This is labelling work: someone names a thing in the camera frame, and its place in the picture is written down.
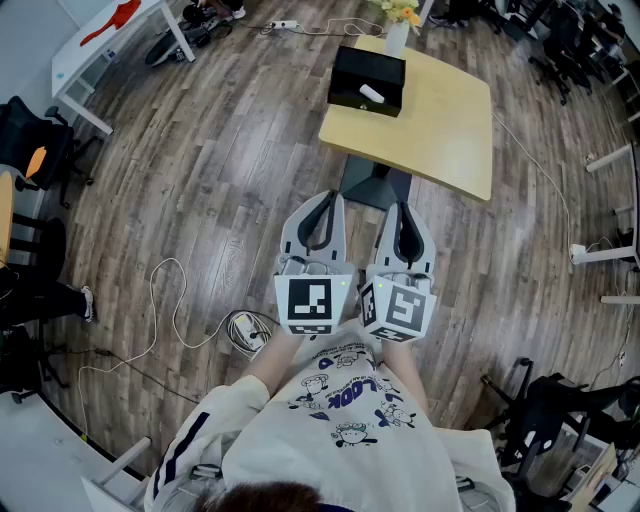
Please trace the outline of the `black box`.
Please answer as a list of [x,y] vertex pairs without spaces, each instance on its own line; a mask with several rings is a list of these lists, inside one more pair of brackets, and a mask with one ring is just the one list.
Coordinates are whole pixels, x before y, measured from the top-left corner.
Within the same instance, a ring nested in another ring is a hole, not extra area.
[[[397,117],[402,110],[404,60],[348,46],[339,46],[331,70],[327,102],[352,109]],[[367,84],[384,98],[377,104],[359,92]]]

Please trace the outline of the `black stool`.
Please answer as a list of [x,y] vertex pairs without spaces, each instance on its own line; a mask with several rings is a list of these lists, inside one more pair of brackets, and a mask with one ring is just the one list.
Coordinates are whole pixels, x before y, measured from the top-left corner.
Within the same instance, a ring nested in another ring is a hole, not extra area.
[[9,255],[15,252],[28,253],[32,258],[27,264],[9,262],[8,267],[18,273],[26,271],[28,275],[57,281],[66,256],[66,229],[63,221],[57,217],[41,220],[13,213],[12,223],[33,228],[36,239],[27,241],[11,237]]

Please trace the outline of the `white curved desk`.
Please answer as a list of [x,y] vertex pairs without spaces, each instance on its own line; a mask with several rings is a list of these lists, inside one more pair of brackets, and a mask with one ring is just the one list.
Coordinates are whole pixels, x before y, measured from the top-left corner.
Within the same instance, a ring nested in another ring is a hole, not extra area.
[[84,482],[115,458],[83,441],[38,395],[0,395],[0,505],[8,512],[94,512]]

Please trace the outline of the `white vase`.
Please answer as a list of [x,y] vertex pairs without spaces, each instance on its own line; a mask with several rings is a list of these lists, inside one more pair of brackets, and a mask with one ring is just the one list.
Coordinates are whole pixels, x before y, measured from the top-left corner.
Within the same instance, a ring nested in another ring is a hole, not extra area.
[[390,25],[385,38],[385,54],[394,58],[401,58],[409,35],[408,20],[394,22]]

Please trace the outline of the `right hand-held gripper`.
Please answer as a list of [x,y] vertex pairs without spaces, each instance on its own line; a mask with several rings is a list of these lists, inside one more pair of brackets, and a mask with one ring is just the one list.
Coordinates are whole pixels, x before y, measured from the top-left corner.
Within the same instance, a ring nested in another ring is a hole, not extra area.
[[359,290],[359,320],[367,334],[395,343],[425,337],[437,300],[431,293],[435,256],[426,221],[408,203],[392,204],[374,260],[382,267],[368,267]]

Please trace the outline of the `white floor power strip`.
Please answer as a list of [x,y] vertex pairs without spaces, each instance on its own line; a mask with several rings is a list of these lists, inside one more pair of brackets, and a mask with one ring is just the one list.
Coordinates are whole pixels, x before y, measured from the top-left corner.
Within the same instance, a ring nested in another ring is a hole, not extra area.
[[248,359],[253,359],[271,338],[271,330],[254,312],[239,310],[230,315],[226,332],[232,345]]

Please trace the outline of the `yellow orange flower bouquet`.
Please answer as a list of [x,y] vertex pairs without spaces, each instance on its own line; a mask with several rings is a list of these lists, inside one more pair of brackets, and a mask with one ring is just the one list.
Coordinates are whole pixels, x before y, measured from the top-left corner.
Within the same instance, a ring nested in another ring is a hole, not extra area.
[[391,23],[392,28],[406,25],[416,35],[420,34],[421,17],[417,13],[418,0],[366,0],[376,6]]

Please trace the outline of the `person's right forearm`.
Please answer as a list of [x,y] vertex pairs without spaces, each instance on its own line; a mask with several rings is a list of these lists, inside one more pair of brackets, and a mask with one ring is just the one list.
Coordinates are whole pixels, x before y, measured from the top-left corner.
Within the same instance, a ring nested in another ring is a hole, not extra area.
[[412,353],[412,344],[383,340],[382,353],[386,366],[402,382],[419,407],[427,414],[428,399]]

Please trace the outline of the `black table base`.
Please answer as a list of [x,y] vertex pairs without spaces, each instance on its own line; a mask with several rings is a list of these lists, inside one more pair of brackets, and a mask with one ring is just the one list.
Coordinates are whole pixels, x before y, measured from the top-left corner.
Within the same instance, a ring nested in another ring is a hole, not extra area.
[[386,211],[398,201],[408,201],[411,180],[412,176],[404,171],[350,155],[340,193],[345,200]]

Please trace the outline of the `white desk with red shape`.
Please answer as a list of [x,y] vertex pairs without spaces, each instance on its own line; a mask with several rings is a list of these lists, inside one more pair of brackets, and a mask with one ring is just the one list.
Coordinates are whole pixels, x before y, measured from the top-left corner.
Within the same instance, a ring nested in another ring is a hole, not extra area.
[[184,56],[189,62],[195,60],[195,55],[187,43],[178,22],[172,14],[167,0],[141,0],[140,7],[120,29],[109,26],[104,32],[86,44],[81,41],[93,32],[106,26],[115,13],[117,6],[124,0],[113,0],[107,4],[93,18],[82,25],[79,30],[54,55],[51,63],[51,94],[56,100],[71,108],[75,113],[104,134],[113,132],[111,126],[72,98],[68,91],[76,83],[82,82],[82,74],[100,56],[109,51],[118,53],[126,41],[156,12],[160,12],[169,30],[176,38]]

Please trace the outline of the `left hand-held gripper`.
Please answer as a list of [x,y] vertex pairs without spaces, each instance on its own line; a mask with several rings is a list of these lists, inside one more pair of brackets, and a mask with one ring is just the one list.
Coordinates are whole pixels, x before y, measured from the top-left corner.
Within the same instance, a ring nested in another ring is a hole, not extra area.
[[284,223],[274,286],[279,324],[298,336],[336,334],[355,302],[356,268],[347,256],[345,203],[335,190],[307,200]]

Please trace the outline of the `white printed shirt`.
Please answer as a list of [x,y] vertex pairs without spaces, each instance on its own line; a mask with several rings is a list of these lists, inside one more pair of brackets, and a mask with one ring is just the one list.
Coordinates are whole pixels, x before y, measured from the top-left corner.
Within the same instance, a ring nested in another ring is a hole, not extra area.
[[516,512],[485,430],[437,428],[350,320],[306,336],[278,391],[212,389],[168,445],[144,512]]

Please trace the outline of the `black office chair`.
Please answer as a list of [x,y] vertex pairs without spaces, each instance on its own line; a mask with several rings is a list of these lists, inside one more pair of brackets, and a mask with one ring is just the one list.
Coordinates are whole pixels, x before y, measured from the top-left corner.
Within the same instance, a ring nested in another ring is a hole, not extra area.
[[527,474],[533,461],[554,447],[564,426],[577,433],[575,448],[588,436],[616,450],[640,446],[640,376],[621,385],[590,390],[558,372],[533,380],[533,361],[528,358],[521,358],[516,364],[526,372],[514,397],[487,374],[481,377],[482,384],[506,404],[504,411],[485,428],[505,427],[499,436],[504,445],[498,449],[498,461],[503,468],[518,467],[514,473],[503,473],[514,491],[517,511],[568,512],[567,502],[531,490]]
[[626,39],[626,29],[618,5],[596,16],[590,9],[580,11],[566,0],[556,0],[550,8],[549,34],[543,40],[543,56],[531,56],[537,68],[538,85],[553,85],[562,106],[568,103],[571,87],[590,95],[592,79],[604,84],[606,61],[615,57]]
[[[59,204],[68,209],[70,203],[66,201],[66,192],[71,176],[80,176],[87,186],[94,183],[93,178],[76,165],[77,160],[92,144],[102,142],[103,139],[96,135],[85,142],[77,139],[74,129],[56,106],[47,109],[40,118],[18,96],[0,104],[0,164],[18,172],[15,188],[19,192],[48,190],[58,183]],[[47,150],[43,165],[26,181],[27,166],[34,151],[41,146]]]

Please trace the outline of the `white desk frame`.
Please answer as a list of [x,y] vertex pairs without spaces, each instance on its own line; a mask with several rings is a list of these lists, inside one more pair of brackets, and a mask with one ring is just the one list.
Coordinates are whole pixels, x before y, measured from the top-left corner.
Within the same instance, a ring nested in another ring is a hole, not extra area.
[[585,170],[593,174],[618,160],[623,160],[629,164],[632,178],[632,203],[630,206],[614,209],[614,214],[619,216],[624,213],[631,213],[633,221],[632,241],[627,245],[591,252],[587,248],[582,264],[595,263],[610,260],[622,260],[632,258],[640,270],[640,144],[630,142],[625,146],[589,163]]

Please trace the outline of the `person's left forearm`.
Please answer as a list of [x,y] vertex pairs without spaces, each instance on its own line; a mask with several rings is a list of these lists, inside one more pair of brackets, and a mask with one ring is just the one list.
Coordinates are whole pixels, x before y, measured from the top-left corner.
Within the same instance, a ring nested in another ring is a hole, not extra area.
[[255,377],[266,387],[269,395],[273,396],[282,384],[303,341],[303,336],[289,334],[279,327],[251,360],[242,378]]

